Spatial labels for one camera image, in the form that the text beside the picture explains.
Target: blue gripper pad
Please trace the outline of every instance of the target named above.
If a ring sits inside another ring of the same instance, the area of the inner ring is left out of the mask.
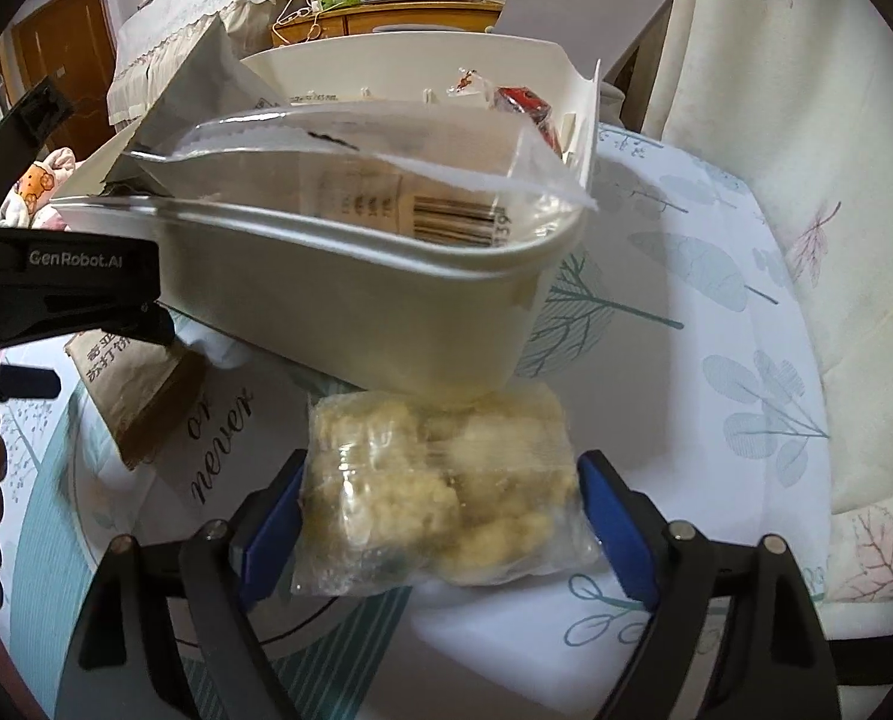
[[[240,603],[245,610],[272,595],[293,554],[303,522],[299,485],[305,460],[305,451],[294,452],[270,487],[248,496],[233,517],[229,562],[240,578]]]
[[[658,536],[665,520],[649,498],[627,488],[602,452],[587,452],[579,458],[579,489],[593,532],[623,591],[648,611],[655,610],[659,567],[649,531]]]

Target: brown door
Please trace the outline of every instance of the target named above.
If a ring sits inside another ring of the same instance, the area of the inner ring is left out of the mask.
[[[73,103],[51,146],[70,146],[86,159],[115,134],[107,119],[113,46],[103,0],[52,0],[13,28],[13,45],[27,88],[45,76]]]

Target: brown paper bag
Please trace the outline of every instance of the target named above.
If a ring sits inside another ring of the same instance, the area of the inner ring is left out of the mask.
[[[186,415],[206,373],[205,358],[178,341],[157,346],[103,330],[79,333],[66,353],[130,470]]]

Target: white container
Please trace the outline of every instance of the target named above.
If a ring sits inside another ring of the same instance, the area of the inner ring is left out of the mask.
[[[587,184],[599,84],[561,47],[461,32],[357,35],[243,60],[287,98],[446,98],[459,68],[529,86],[553,106]],[[548,238],[480,250],[207,200],[97,197],[133,127],[54,204],[75,230],[160,245],[162,301],[224,333],[366,389],[466,398],[506,384],[582,215]]]

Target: wooden drawer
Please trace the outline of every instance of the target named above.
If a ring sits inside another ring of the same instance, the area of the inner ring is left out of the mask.
[[[312,19],[300,19],[296,23],[277,26],[272,33],[272,45],[285,46],[307,40],[320,40],[328,37],[342,37],[347,34],[347,22],[342,15],[320,17],[313,25]]]
[[[362,35],[388,23],[433,23],[457,26],[467,32],[485,32],[499,18],[499,11],[469,8],[416,7],[350,13],[347,15],[347,34]]]

